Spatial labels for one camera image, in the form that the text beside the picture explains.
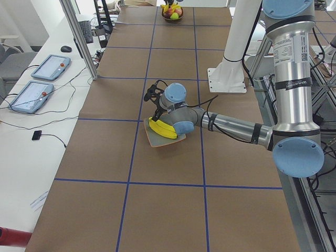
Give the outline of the yellow banana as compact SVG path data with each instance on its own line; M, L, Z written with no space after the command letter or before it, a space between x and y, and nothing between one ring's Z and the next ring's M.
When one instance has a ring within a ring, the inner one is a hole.
M166 13L170 8L169 4L161 5L162 14Z
M161 120L154 121L152 117L149 117L148 121L149 121L149 127L158 135L168 139L177 138L177 133L171 125Z

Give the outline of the wicker fruit basket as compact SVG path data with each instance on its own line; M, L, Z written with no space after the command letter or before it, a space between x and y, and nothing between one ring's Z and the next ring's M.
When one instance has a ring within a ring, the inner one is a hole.
M165 20L179 20L183 17L183 9L182 7L175 5L175 6L171 6L168 7L167 5L162 5L162 17Z

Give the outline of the grey square plate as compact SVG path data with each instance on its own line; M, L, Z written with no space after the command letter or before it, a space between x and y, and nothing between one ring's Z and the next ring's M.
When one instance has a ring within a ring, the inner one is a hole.
M176 139L169 139L169 138L165 138L157 133L155 133L149 126L149 120L148 119L144 119L144 128L145 128L145 132L146 135L148 137L148 141L150 143L151 147L162 147L165 145L169 145L169 144L173 144L176 142L180 142L183 141L184 139L186 139L186 135L182 134L177 136Z

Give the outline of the green pear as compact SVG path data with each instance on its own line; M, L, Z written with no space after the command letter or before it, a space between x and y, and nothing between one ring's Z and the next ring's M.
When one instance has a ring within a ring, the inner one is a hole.
M170 16L170 19L171 20L177 20L179 19L179 15L177 13L173 13L171 16Z

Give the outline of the black keyboard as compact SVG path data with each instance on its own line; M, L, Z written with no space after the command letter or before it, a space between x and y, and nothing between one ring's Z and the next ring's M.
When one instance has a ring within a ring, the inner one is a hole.
M91 32L91 25L89 20L83 20L79 21L78 25L80 27L80 30L83 34L83 37L85 39L85 42L87 44L93 43L93 35Z

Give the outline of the black computer mouse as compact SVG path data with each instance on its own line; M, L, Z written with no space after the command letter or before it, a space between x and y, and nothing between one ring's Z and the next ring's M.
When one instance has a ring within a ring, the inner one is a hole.
M60 51L61 51L62 53L70 53L70 52L72 52L72 48L71 48L70 46L62 46L62 47L60 48Z

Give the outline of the teach pendant far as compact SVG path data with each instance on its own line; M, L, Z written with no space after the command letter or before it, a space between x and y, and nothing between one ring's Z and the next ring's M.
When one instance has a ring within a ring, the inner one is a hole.
M31 77L54 81L70 65L71 59L65 56L49 55L39 66L31 73Z

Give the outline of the teach pendant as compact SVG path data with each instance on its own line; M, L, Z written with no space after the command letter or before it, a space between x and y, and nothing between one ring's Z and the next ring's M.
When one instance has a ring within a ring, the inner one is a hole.
M43 106L53 90L52 83L31 80L9 104L9 109L19 113L35 113Z
M31 73L31 77L54 81L70 65L71 59L65 56L49 55L39 66Z

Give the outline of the small black box device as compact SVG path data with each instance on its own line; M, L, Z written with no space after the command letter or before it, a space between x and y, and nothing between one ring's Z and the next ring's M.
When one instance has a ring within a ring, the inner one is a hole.
M38 141L42 135L42 130L36 130L31 138L32 141Z

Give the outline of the teach pendant near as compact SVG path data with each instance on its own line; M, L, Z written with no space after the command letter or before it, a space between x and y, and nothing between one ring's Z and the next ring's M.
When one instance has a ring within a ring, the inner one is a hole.
M9 104L9 109L19 113L35 113L43 106L53 90L52 83L31 80Z

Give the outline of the red fire extinguisher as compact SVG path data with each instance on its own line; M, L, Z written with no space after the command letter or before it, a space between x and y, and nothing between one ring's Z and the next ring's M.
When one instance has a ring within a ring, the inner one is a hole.
M32 236L31 232L1 227L1 246L25 248Z

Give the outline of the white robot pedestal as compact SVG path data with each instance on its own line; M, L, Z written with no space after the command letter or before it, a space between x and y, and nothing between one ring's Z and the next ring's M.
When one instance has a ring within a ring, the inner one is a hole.
M246 93L242 60L253 34L253 26L261 7L261 0L236 2L223 60L216 68L209 68L208 84L213 93Z

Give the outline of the aluminium frame post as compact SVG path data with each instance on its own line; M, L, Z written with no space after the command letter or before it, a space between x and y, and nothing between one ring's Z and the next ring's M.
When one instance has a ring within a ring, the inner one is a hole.
M82 55L82 58L85 61L85 64L91 74L92 79L96 80L98 77L97 69L93 63L92 56L85 42L82 31L79 27L77 16L72 6L72 3L69 0L59 0L59 2L62 6L62 10L68 21L72 34L75 38L76 44L78 45L78 51Z

